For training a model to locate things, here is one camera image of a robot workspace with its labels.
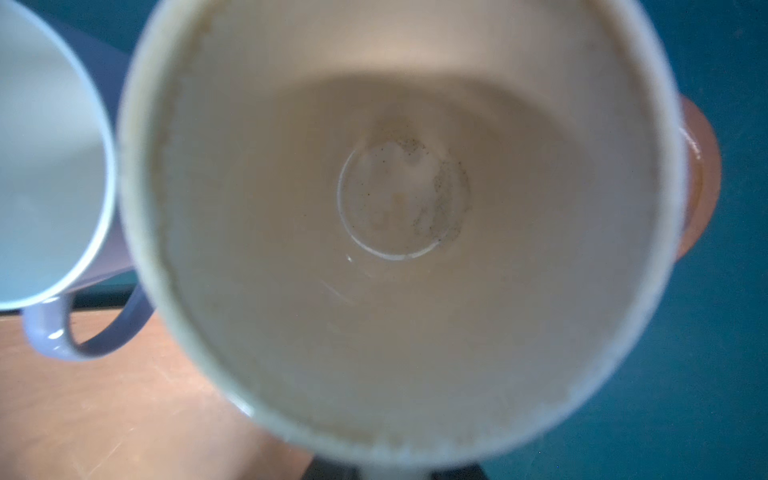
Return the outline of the yellow beige mug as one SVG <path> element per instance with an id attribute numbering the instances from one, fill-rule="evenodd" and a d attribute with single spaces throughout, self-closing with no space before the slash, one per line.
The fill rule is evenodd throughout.
<path id="1" fill-rule="evenodd" d="M 636 1 L 161 1 L 120 208 L 233 404 L 419 478 L 556 426 L 635 346 L 683 230 L 681 121 Z"/>

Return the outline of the brown wooden coaster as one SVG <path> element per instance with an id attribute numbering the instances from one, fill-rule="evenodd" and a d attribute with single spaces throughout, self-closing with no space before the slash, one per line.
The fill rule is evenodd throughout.
<path id="1" fill-rule="evenodd" d="M 687 145 L 688 200 L 677 259 L 684 257 L 700 239 L 714 214 L 721 191 L 722 159 L 715 131 L 706 115 L 685 96 L 681 97 Z"/>

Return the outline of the lilac mug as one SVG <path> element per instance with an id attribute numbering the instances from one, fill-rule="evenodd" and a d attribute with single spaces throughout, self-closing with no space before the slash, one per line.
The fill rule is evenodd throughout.
<path id="1" fill-rule="evenodd" d="M 79 342 L 76 293 L 133 267 L 117 201 L 107 107 L 75 51 L 16 1 L 1 5 L 1 307 L 29 343 L 64 361 L 108 355 L 147 323 L 136 287 L 117 317 Z"/>

